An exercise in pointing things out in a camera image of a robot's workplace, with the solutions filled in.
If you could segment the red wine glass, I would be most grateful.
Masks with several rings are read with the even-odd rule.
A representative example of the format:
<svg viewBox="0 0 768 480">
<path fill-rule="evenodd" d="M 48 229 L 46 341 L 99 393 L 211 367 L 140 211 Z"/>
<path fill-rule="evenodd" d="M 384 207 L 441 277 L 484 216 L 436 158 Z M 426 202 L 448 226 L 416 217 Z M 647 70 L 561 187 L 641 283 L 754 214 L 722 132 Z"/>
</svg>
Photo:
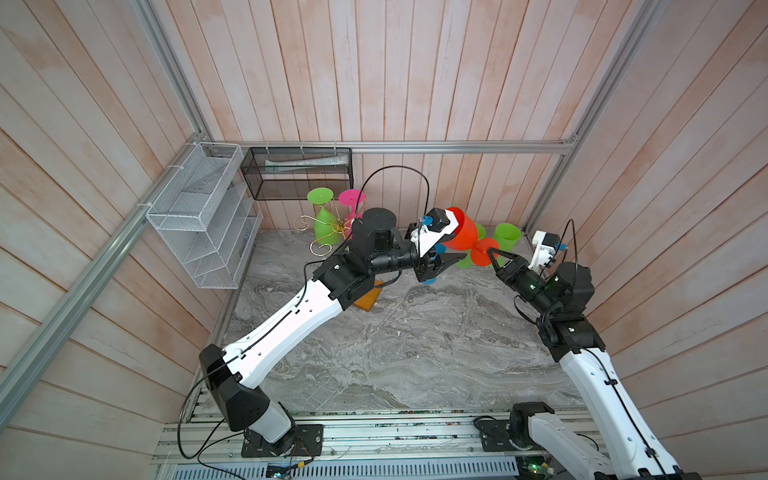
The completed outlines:
<svg viewBox="0 0 768 480">
<path fill-rule="evenodd" d="M 456 214 L 459 221 L 459 227 L 453 234 L 453 237 L 443 242 L 443 245 L 457 252 L 465 252 L 466 258 L 456 266 L 460 269 L 468 269 L 471 265 L 487 267 L 491 261 L 487 255 L 489 247 L 498 248 L 498 243 L 493 239 L 486 239 L 485 234 L 479 232 L 479 226 L 469 218 L 463 210 L 458 207 L 450 207 L 450 210 Z"/>
</svg>

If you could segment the pink wine glass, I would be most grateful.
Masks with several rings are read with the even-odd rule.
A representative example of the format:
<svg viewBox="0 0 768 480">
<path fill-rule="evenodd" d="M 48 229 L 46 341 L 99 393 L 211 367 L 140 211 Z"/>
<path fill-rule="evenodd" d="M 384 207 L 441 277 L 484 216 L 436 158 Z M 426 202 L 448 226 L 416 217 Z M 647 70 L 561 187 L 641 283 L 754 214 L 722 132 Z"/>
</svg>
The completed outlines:
<svg viewBox="0 0 768 480">
<path fill-rule="evenodd" d="M 338 200 L 342 206 L 348 208 L 348 215 L 343 225 L 343 234 L 345 237 L 349 237 L 352 233 L 352 224 L 356 219 L 362 217 L 359 210 L 364 205 L 366 196 L 361 190 L 348 189 L 339 195 Z"/>
</svg>

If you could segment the blue wine glass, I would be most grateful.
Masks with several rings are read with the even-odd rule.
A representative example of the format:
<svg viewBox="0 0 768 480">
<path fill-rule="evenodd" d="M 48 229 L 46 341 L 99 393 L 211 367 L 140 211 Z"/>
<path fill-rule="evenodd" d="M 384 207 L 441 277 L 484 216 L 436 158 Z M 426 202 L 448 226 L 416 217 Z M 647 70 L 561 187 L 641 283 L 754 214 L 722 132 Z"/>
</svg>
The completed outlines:
<svg viewBox="0 0 768 480">
<path fill-rule="evenodd" d="M 442 254 L 443 254 L 443 253 L 445 253 L 446 251 L 447 251 L 447 249 L 446 249 L 446 247 L 445 247 L 444 245 L 442 245 L 442 244 L 437 244 L 437 245 L 435 245 L 435 246 L 434 246 L 434 248 L 433 248 L 433 257 L 434 257 L 434 258 L 436 258 L 436 257 L 439 257 L 440 255 L 442 255 Z M 431 285 L 431 284 L 433 284 L 435 281 L 436 281 L 436 275 L 434 275 L 434 276 L 430 276 L 430 277 L 428 277 L 428 278 L 424 278 L 424 279 L 422 280 L 422 283 L 423 283 L 423 284 L 425 284 L 425 285 Z"/>
</svg>

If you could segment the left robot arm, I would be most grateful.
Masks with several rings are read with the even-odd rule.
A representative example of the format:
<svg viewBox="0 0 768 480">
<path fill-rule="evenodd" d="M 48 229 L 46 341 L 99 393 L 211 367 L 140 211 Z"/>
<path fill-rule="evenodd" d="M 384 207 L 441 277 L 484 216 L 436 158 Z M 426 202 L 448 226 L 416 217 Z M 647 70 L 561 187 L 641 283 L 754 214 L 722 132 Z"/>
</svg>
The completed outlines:
<svg viewBox="0 0 768 480">
<path fill-rule="evenodd" d="M 402 234 L 395 214 L 371 208 L 352 223 L 351 235 L 321 261 L 303 288 L 241 339 L 205 347 L 199 360 L 206 387 L 233 432 L 251 430 L 271 445 L 290 441 L 294 422 L 260 385 L 273 367 L 310 333 L 375 287 L 377 275 L 411 270 L 432 280 L 463 259 L 437 247 L 457 237 L 464 220 L 434 208 Z"/>
</svg>

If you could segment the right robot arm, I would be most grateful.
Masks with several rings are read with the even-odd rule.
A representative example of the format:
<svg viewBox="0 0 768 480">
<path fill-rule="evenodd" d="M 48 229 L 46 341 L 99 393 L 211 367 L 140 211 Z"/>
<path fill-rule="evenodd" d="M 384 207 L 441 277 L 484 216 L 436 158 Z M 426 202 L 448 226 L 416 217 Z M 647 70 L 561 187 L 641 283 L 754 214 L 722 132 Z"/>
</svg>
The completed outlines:
<svg viewBox="0 0 768 480">
<path fill-rule="evenodd" d="M 593 294 L 588 268 L 573 262 L 544 279 L 523 257 L 488 251 L 497 278 L 538 313 L 534 324 L 553 359 L 577 387 L 606 446 L 598 450 L 543 402 L 521 402 L 510 414 L 515 447 L 540 447 L 575 479 L 696 479 L 654 435 L 612 365 L 605 344 L 583 314 Z"/>
</svg>

